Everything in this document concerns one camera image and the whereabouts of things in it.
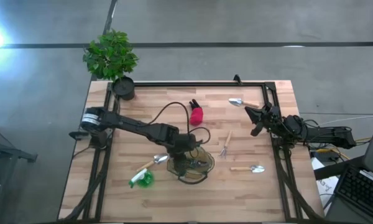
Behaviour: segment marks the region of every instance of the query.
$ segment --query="black cable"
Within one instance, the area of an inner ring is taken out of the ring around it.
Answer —
[[[341,152],[340,150],[337,148],[337,147],[334,147],[333,149],[336,149],[338,151],[338,157],[339,159],[341,159],[341,161],[345,162],[345,160],[343,159],[343,157],[341,156]]]
[[[337,127],[322,127],[322,128],[346,128],[348,130],[345,130],[345,131],[338,131],[338,133],[345,133],[345,132],[349,132],[349,131],[352,131],[352,129],[350,127],[347,127],[347,126],[337,126]],[[312,140],[314,140],[315,138],[319,137],[319,136],[324,136],[324,135],[327,135],[329,133],[323,133],[323,134],[319,134],[317,136],[314,136],[313,138],[309,139],[309,141],[306,140],[306,142],[309,144]]]
[[[167,105],[165,105],[160,111],[159,111],[159,113],[156,115],[156,117],[152,120],[152,121],[150,121],[149,123],[147,123],[146,125],[143,125],[142,127],[144,127],[144,126],[147,126],[147,125],[149,125],[149,124],[152,124],[153,122],[155,122],[156,121],[156,119],[163,113],[163,111],[168,107],[168,106],[170,106],[170,105],[173,105],[173,104],[178,104],[178,105],[181,105],[183,108],[184,108],[184,110],[185,110],[185,113],[186,113],[186,123],[187,123],[187,132],[189,133],[189,113],[188,113],[188,109],[186,108],[186,106],[185,105],[183,105],[182,103],[180,103],[180,102],[171,102],[171,103],[168,103]]]
[[[366,141],[366,142],[357,142],[357,143],[356,143],[356,146],[363,146],[363,145],[369,143],[370,141],[371,141],[371,140],[368,140],[368,141]]]
[[[199,150],[198,150],[197,148],[195,148],[195,149],[196,149],[196,151],[198,152],[198,153],[196,154],[196,156],[192,156],[191,151],[189,151],[189,155],[190,155],[190,157],[191,157],[192,159],[196,159],[196,158],[199,156]]]
[[[308,121],[314,122],[316,124],[316,126],[313,126],[311,124],[307,124]],[[318,122],[316,122],[314,119],[307,119],[307,120],[305,120],[305,124],[308,125],[308,126],[314,127],[314,128],[320,128]]]
[[[302,121],[301,117],[299,117],[297,115],[293,115],[293,119],[300,125],[300,132],[298,133],[298,135],[300,135],[303,132],[303,127],[304,126],[306,127],[306,124]]]
[[[333,201],[332,198],[333,196],[335,196],[334,194],[319,194],[319,197],[322,196],[322,195],[330,195],[331,197],[329,198],[328,202],[326,203],[326,205],[324,205],[323,207],[323,210],[325,210],[329,205],[330,203]]]
[[[318,147],[312,146],[310,143],[308,143],[308,147],[310,150],[317,150],[317,149],[324,149],[331,145],[330,143],[320,143]]]
[[[329,158],[330,161],[335,162],[337,164],[337,160]]]
[[[287,131],[288,133],[290,133],[293,137],[296,136],[295,133],[292,133],[292,132],[291,132],[291,131],[286,127],[286,125],[283,123],[283,121],[282,121],[281,119],[279,119],[279,123],[282,124],[282,125],[285,127],[286,131]]]
[[[210,130],[207,129],[207,128],[205,128],[205,127],[197,127],[197,128],[194,128],[194,129],[192,129],[189,133],[191,133],[192,131],[197,130],[197,129],[204,129],[204,130],[206,130],[207,133],[209,134],[209,138],[208,138],[206,141],[202,142],[201,144],[206,144],[207,142],[209,142],[210,139],[211,139]]]
[[[283,151],[283,156],[284,156],[284,158],[281,158],[280,156],[279,156],[279,159],[281,159],[281,160],[286,160],[285,158],[286,158],[286,155],[285,155],[285,150],[283,150],[283,149],[281,149],[281,150],[279,150],[279,151]],[[288,149],[288,153],[289,153],[289,157],[291,157],[292,156],[292,151],[290,150],[290,149]]]
[[[83,149],[83,150],[81,150],[81,151],[78,151],[78,152],[76,152],[76,154],[75,155],[73,155],[73,157],[72,157],[72,159],[74,159],[77,155],[79,155],[80,153],[82,153],[82,152],[84,152],[84,151],[86,151],[87,149],[91,149],[91,147],[90,146],[88,146],[87,148],[85,148],[85,149]]]

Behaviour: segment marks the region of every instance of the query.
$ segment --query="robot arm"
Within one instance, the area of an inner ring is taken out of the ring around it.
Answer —
[[[279,107],[272,106],[270,103],[264,105],[262,109],[245,107],[245,111],[253,124],[256,125],[256,128],[251,131],[251,135],[257,136],[262,128],[266,128],[281,137],[282,142],[290,148],[296,142],[330,143],[345,149],[356,146],[351,129],[347,127],[309,128],[297,115],[281,118]]]
[[[145,136],[151,142],[165,146],[170,157],[176,154],[192,151],[199,144],[194,134],[180,134],[180,130],[172,125],[163,123],[147,124],[134,120],[102,107],[86,109],[81,120],[81,127],[89,132],[100,146],[106,145],[108,128],[118,128]]]

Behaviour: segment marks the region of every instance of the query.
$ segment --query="wire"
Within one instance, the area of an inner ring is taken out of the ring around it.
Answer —
[[[293,136],[296,136],[296,134],[294,134],[294,133],[292,133],[287,127],[286,127],[286,125],[282,122],[282,120],[279,120],[279,122],[285,127],[285,129],[286,129],[286,131],[288,132],[288,133],[290,133],[291,135],[293,135]]]
[[[283,151],[283,158],[281,158],[280,156],[279,156],[279,159],[281,159],[281,160],[286,160],[286,155],[285,155],[285,151],[284,151],[284,149],[281,149],[282,151]],[[287,152],[289,152],[289,157],[292,157],[292,151],[289,149]]]
[[[363,119],[363,118],[373,118],[373,116],[363,116],[363,117],[357,117],[357,118],[337,119],[337,120],[334,120],[334,121],[328,121],[328,122],[325,122],[325,123],[321,123],[319,125],[322,126],[324,124],[330,124],[330,123],[338,122],[338,121],[347,121],[347,120],[352,120],[352,119]]]
[[[319,194],[319,197],[322,196],[322,195],[331,195],[331,196],[334,196],[334,194]]]
[[[164,111],[168,106],[173,105],[173,104],[181,105],[181,106],[184,108],[184,110],[185,110],[186,118],[189,119],[188,110],[187,110],[187,108],[185,107],[185,105],[183,105],[183,104],[180,103],[180,102],[171,102],[171,103],[168,103],[167,105],[165,105],[165,106],[164,106],[164,107],[159,111],[159,113],[156,115],[156,117],[155,117],[152,121],[150,121],[148,124],[152,124],[153,122],[155,122],[156,119],[157,119],[157,118],[158,118],[158,117],[163,113],[163,111]]]
[[[323,210],[325,210],[329,205],[330,203],[332,202],[332,198],[335,196],[334,194],[319,194],[319,197],[322,196],[322,195],[330,195],[330,198],[328,200],[328,202],[326,203],[326,205],[323,207]]]
[[[337,160],[336,160],[336,159],[329,158],[329,160],[330,160],[331,162],[334,162],[334,163],[337,164]]]
[[[365,145],[365,144],[367,144],[367,143],[369,143],[370,142],[370,140],[369,141],[366,141],[366,142],[358,142],[357,144],[356,144],[356,146],[363,146],[363,145]]]
[[[192,156],[191,151],[189,151],[189,155],[191,156],[192,159],[196,159],[196,158],[199,156],[199,150],[198,150],[197,148],[195,148],[195,149],[196,149],[196,151],[197,151],[196,156]]]
[[[82,153],[82,152],[84,152],[84,151],[86,151],[87,149],[91,149],[91,147],[90,146],[88,146],[87,148],[85,148],[85,149],[83,149],[83,150],[81,150],[81,151],[78,151],[78,152],[76,152],[76,154],[75,155],[73,155],[73,157],[72,157],[72,159],[74,159],[77,155],[79,155],[80,153]]]
[[[329,145],[331,145],[330,143],[319,143],[319,146],[312,146],[310,143],[308,143],[308,147],[310,148],[310,150],[318,150],[318,149],[324,149],[326,147],[328,147]]]
[[[299,116],[297,116],[297,115],[293,115],[293,119],[297,122],[297,123],[299,123],[300,124],[300,132],[298,133],[298,134],[301,134],[302,132],[303,132],[303,127],[306,127],[306,130],[307,130],[307,134],[308,134],[308,128],[307,128],[307,126],[306,126],[306,124],[302,121],[302,119],[299,117]]]
[[[204,130],[206,130],[207,133],[209,134],[209,138],[208,138],[206,141],[202,142],[201,144],[206,144],[207,142],[209,142],[210,139],[211,139],[210,130],[207,129],[207,128],[205,128],[205,127],[197,127],[197,128],[194,128],[194,129],[192,129],[189,133],[191,133],[192,131],[197,130],[197,129],[204,129]]]
[[[349,131],[352,131],[352,128],[350,127],[347,127],[347,126],[338,126],[338,127],[323,127],[323,128],[345,128],[345,129],[348,129],[348,130],[345,130],[345,131],[339,131],[338,133],[344,133],[344,132],[349,132]],[[329,133],[323,133],[323,134],[319,134],[313,138],[311,138],[309,141],[307,141],[307,143],[310,143],[312,140],[314,140],[315,138],[319,137],[319,136],[324,136],[324,135],[327,135]]]
[[[316,124],[316,128],[319,128],[319,127],[320,127],[319,124],[318,124],[318,122],[316,122],[316,121],[313,120],[313,119],[307,119],[307,120],[305,120],[305,124],[306,124],[306,125],[309,125],[309,126],[315,127],[315,126],[313,126],[313,125],[311,125],[311,124],[307,124],[308,121],[314,122],[314,123]]]
[[[343,156],[344,158],[350,160],[350,158],[348,156],[346,156],[344,153],[340,152],[340,150],[337,147],[334,147],[334,148],[331,148],[331,149],[318,149],[315,152],[321,153],[321,152],[330,152],[330,151],[337,152],[340,156]]]
[[[355,140],[356,142],[359,142],[359,141],[363,141],[363,140],[371,140],[372,138],[369,137],[369,138],[362,138],[362,139],[358,139],[358,140]]]

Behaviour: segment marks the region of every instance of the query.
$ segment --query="concrete floor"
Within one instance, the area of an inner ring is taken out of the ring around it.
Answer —
[[[2,0],[5,44],[85,43],[102,34],[111,0]],[[373,41],[373,1],[122,0],[112,27],[131,42]],[[82,49],[0,50],[0,132],[27,152],[0,223],[54,221],[90,84]],[[373,114],[373,47],[136,49],[135,80],[292,80],[301,116],[319,123]],[[350,126],[356,139],[373,118]],[[344,151],[364,154],[365,146]]]

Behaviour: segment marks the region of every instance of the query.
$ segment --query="wooden table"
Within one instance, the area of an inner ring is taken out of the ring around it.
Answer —
[[[274,81],[282,115],[298,114],[291,81]],[[86,107],[103,106],[107,82],[92,82]],[[188,105],[196,99],[204,111],[202,126],[211,131],[211,140],[203,147],[215,158],[209,177],[197,185],[177,181],[176,176],[161,164],[151,168],[155,183],[149,189],[127,184],[135,170],[152,160],[165,148],[145,137],[122,130],[114,132],[108,179],[104,194],[102,222],[264,222],[284,220],[274,155],[269,133],[250,135],[254,125],[243,107],[228,103],[228,98],[243,98],[263,104],[256,87],[137,87],[136,98],[121,101],[121,114],[148,122],[171,101]],[[186,115],[182,107],[172,105],[156,121],[168,123],[186,132]],[[226,159],[219,158],[229,130],[233,136]],[[197,139],[206,139],[205,130],[195,132]],[[88,145],[79,141],[75,153]],[[323,215],[310,157],[305,147],[292,149],[292,163],[297,187],[316,213]],[[93,150],[74,158],[63,196],[60,218],[67,216],[80,201],[88,186]],[[231,172],[230,167],[262,165],[265,172]],[[293,213],[290,194],[289,204]]]

